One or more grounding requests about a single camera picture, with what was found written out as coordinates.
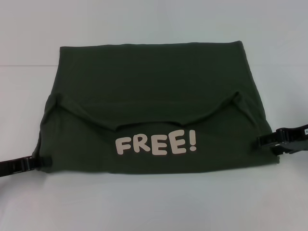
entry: folded fabric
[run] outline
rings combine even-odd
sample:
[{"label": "folded fabric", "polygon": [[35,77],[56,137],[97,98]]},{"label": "folded fabric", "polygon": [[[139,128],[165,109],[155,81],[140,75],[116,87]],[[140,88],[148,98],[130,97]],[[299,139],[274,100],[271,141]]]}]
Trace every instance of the folded fabric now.
[{"label": "folded fabric", "polygon": [[33,157],[61,170],[186,173],[278,163],[240,41],[61,47]]}]

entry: white surface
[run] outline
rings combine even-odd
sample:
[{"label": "white surface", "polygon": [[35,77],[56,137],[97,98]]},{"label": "white surface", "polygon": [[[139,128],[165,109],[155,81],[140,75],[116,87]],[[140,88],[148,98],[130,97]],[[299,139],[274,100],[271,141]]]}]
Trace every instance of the white surface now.
[{"label": "white surface", "polygon": [[[308,124],[307,9],[306,0],[1,0],[0,160],[32,153],[64,45],[241,40],[272,128]],[[308,153],[205,174],[0,178],[0,231],[307,231],[307,217]]]}]

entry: exclamation mark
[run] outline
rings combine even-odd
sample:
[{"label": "exclamation mark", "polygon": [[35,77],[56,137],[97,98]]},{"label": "exclamation mark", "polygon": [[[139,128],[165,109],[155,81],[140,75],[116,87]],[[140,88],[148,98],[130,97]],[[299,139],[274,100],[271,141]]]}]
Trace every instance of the exclamation mark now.
[{"label": "exclamation mark", "polygon": [[194,146],[194,145],[196,145],[196,132],[194,130],[189,131],[189,141],[190,141],[190,144],[192,145],[190,147],[190,150],[196,151],[197,148]]}]

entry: dark green fabric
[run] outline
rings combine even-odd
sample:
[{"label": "dark green fabric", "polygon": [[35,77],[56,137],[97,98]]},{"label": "dark green fabric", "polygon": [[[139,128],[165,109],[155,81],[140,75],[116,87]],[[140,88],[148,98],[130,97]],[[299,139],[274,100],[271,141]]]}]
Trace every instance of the dark green fabric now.
[{"label": "dark green fabric", "polygon": [[[168,137],[158,141],[167,154],[154,155],[151,137],[176,130],[184,131],[175,139],[185,140],[178,148],[186,152],[175,154]],[[252,148],[267,133],[240,41],[61,47],[33,155],[52,157],[46,172],[204,172],[278,163],[269,150]],[[134,150],[137,134],[150,151]],[[123,137],[131,148],[118,154]]]}]

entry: white background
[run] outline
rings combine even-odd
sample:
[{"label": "white background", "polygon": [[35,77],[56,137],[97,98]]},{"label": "white background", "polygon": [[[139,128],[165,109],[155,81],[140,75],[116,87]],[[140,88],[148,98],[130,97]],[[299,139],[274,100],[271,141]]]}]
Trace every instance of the white background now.
[{"label": "white background", "polygon": [[[241,40],[273,130],[308,124],[307,0],[0,0],[0,161],[31,155],[60,46]],[[307,231],[308,153],[204,174],[0,178],[0,231]]]}]

